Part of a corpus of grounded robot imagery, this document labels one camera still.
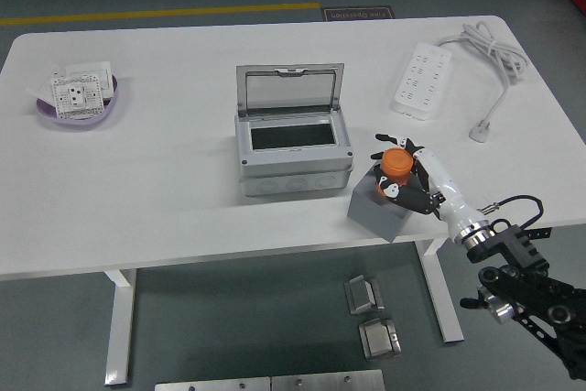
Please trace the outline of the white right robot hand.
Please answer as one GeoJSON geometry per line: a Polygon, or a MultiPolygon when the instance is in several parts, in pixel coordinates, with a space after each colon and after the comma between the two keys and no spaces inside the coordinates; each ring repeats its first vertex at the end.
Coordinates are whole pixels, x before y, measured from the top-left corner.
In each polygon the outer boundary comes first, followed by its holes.
{"type": "Polygon", "coordinates": [[[394,146],[371,155],[378,192],[395,205],[422,214],[434,214],[448,225],[456,244],[474,247],[493,234],[485,216],[461,195],[446,169],[427,148],[409,138],[377,134],[394,146]]]}

